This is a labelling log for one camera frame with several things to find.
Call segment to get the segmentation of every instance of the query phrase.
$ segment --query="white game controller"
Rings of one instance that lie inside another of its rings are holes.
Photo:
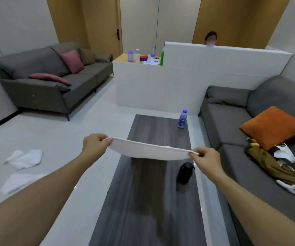
[[[276,183],[279,184],[281,187],[285,188],[286,190],[288,190],[290,193],[295,195],[295,185],[288,185],[280,180],[276,180]]]

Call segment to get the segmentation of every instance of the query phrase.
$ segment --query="green bottle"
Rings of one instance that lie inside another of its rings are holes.
[[[163,55],[164,55],[164,52],[163,52],[163,49],[162,49],[162,53],[161,53],[161,61],[160,61],[160,66],[163,65]]]

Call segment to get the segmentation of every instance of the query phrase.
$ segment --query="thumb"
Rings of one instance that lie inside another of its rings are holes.
[[[193,159],[193,161],[198,161],[199,160],[199,156],[198,155],[196,155],[196,154],[194,154],[194,153],[191,153],[191,152],[189,152],[188,153],[188,155],[189,155],[189,157],[191,158],[191,159]]]
[[[113,138],[108,138],[106,140],[103,141],[105,143],[105,145],[108,147],[111,145],[111,143],[113,142]]]

